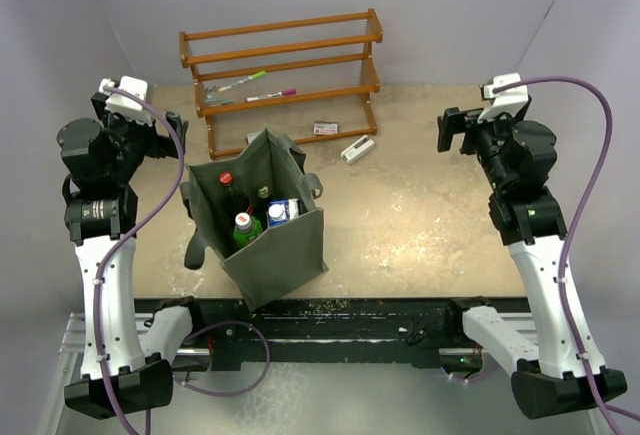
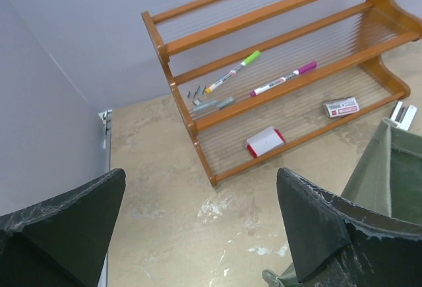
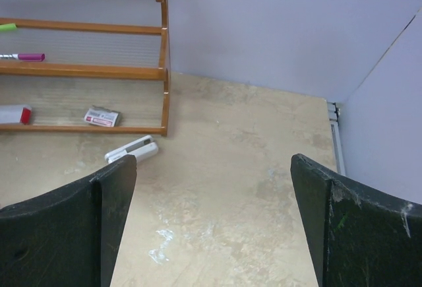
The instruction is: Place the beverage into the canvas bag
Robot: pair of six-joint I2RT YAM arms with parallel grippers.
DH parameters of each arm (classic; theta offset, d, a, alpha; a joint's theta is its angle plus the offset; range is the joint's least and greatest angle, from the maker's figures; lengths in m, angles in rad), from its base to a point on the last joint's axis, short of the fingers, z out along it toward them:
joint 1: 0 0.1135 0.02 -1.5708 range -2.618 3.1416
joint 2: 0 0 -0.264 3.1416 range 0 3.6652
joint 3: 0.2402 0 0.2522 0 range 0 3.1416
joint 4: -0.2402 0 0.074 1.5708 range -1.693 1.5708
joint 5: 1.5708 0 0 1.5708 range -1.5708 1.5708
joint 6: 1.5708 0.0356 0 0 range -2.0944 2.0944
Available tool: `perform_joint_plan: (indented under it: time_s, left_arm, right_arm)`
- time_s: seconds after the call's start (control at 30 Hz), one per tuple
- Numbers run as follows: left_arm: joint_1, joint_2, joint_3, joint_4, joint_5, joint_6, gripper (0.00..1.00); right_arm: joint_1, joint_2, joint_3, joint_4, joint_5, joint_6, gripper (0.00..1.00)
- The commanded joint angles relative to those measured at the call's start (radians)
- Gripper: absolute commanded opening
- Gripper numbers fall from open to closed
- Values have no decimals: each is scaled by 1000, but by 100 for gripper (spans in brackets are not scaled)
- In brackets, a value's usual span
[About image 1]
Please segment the Coca-Cola glass bottle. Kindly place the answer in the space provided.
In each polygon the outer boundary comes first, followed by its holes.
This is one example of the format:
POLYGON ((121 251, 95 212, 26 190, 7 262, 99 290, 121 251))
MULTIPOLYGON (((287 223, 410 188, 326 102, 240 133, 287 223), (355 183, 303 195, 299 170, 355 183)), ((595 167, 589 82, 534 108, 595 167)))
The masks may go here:
POLYGON ((247 213, 250 208, 248 196, 238 188, 235 178, 229 171, 223 171, 219 175, 219 183, 223 191, 221 206, 231 222, 242 212, 247 213))

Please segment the grey-green canvas bag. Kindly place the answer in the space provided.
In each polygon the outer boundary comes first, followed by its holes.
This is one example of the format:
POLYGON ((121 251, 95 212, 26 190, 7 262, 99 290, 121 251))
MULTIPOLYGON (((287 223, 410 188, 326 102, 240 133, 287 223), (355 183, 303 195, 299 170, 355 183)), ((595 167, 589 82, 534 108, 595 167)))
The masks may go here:
POLYGON ((188 179, 180 192, 195 231, 184 256, 185 267, 201 268, 206 250, 212 250, 250 310, 323 274, 327 269, 323 259, 324 212, 315 203, 323 187, 315 174, 305 171, 305 160, 305 153, 288 136, 265 129, 233 159, 188 166, 188 179), (223 171, 232 173, 250 200, 247 213, 263 228, 262 235, 242 249, 233 240, 235 222, 221 206, 219 175, 223 171), (269 228, 267 215, 257 215, 255 210, 257 190, 263 185, 270 187, 272 201, 298 198, 301 215, 269 228))

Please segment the green soda bottle yellow label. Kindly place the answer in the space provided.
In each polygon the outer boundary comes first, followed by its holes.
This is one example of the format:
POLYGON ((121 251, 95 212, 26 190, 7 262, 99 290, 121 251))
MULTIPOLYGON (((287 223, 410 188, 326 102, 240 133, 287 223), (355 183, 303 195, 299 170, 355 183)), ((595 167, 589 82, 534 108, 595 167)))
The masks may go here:
POLYGON ((268 213, 269 205, 272 201, 272 192, 268 185, 263 185, 257 190, 255 210, 257 215, 268 213))

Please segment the orange drink plastic bottle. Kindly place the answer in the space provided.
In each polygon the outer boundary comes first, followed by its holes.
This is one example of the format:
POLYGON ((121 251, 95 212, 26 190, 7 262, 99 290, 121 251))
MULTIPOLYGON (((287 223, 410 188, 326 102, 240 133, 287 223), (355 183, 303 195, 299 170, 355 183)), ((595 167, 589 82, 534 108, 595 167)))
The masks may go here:
POLYGON ((260 221, 249 213, 238 213, 234 222, 233 240, 238 249, 244 248, 263 233, 260 221))

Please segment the blue orange juice carton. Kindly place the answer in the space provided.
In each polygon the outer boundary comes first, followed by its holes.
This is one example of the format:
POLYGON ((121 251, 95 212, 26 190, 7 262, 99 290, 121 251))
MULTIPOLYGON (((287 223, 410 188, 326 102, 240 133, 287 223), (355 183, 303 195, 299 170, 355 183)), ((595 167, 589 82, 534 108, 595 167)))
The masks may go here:
POLYGON ((298 198, 274 200, 269 203, 266 215, 269 228, 283 225, 301 215, 300 200, 298 198))

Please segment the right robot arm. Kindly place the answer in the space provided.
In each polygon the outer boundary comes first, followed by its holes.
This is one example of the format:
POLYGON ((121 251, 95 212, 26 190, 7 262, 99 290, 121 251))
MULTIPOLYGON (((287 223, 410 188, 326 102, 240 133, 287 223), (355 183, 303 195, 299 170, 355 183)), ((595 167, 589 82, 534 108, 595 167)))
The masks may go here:
POLYGON ((437 120, 437 149, 463 137, 461 153, 477 158, 492 193, 489 214, 526 289, 536 329, 529 341, 480 297, 457 299, 445 321, 456 346, 487 349, 510 377, 529 419, 594 409, 627 390, 622 371, 609 368, 584 319, 568 262, 567 229, 546 186, 556 162, 556 136, 522 113, 483 121, 478 109, 448 108, 437 120))

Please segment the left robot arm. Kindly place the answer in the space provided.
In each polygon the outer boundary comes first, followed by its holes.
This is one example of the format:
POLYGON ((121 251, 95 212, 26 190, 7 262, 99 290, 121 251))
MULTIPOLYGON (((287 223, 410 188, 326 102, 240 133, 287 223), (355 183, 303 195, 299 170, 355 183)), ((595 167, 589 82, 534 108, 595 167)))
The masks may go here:
POLYGON ((138 198, 130 185, 147 157, 184 158, 188 125, 159 114, 139 89, 108 87, 91 98, 95 118, 57 135, 69 173, 64 223, 79 262, 85 341, 80 379, 64 389, 68 408, 98 420, 168 405, 181 346, 202 342, 206 324, 193 297, 167 300, 140 334, 133 295, 138 198))

